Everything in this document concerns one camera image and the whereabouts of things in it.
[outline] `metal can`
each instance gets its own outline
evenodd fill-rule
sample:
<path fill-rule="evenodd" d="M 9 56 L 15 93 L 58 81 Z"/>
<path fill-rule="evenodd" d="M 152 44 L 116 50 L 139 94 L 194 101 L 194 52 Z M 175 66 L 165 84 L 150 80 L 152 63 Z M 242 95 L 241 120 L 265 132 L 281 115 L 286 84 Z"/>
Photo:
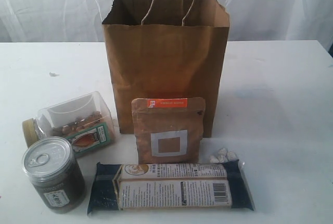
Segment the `metal can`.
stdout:
<path fill-rule="evenodd" d="M 23 171 L 45 205 L 65 213 L 80 204 L 85 183 L 70 143 L 60 137 L 44 138 L 28 148 Z"/>

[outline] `orange label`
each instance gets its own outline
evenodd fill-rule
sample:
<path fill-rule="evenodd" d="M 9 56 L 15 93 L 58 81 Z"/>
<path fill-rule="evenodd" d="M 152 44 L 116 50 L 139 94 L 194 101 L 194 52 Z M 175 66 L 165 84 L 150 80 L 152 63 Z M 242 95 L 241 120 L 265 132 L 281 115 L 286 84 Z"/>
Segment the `orange label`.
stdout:
<path fill-rule="evenodd" d="M 187 98 L 180 99 L 148 99 L 148 108 L 186 108 Z"/>

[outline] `plastic jar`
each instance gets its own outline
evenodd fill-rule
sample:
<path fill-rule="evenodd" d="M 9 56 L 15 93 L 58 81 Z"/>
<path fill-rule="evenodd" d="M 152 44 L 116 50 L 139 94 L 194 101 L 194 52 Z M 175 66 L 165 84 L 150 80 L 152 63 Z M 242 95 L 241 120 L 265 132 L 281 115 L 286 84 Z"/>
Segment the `plastic jar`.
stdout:
<path fill-rule="evenodd" d="M 66 139 L 52 137 L 34 143 L 23 155 L 22 166 L 45 205 L 54 212 L 68 212 L 83 200 L 84 179 Z"/>
<path fill-rule="evenodd" d="M 28 147 L 42 138 L 59 136 L 71 143 L 76 156 L 114 141 L 111 113 L 99 92 L 40 109 L 22 127 Z"/>

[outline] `gold lid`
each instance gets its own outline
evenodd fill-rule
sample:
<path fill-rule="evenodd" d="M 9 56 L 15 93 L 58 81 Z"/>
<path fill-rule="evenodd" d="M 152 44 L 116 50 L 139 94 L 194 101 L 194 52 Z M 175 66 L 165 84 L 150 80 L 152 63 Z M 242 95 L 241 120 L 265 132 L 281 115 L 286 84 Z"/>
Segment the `gold lid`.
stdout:
<path fill-rule="evenodd" d="M 33 121 L 33 118 L 31 118 L 22 122 L 23 134 L 28 147 L 38 141 L 38 136 Z"/>

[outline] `snack bar package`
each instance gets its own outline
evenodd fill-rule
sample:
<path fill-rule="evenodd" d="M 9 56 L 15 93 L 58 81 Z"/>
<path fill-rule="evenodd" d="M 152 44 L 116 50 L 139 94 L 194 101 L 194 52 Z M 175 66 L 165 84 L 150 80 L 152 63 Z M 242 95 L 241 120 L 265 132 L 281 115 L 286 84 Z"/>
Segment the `snack bar package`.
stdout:
<path fill-rule="evenodd" d="M 203 135 L 201 97 L 132 101 L 139 163 L 196 163 Z"/>
<path fill-rule="evenodd" d="M 223 164 L 97 164 L 93 210 L 163 208 L 254 210 L 239 160 Z"/>

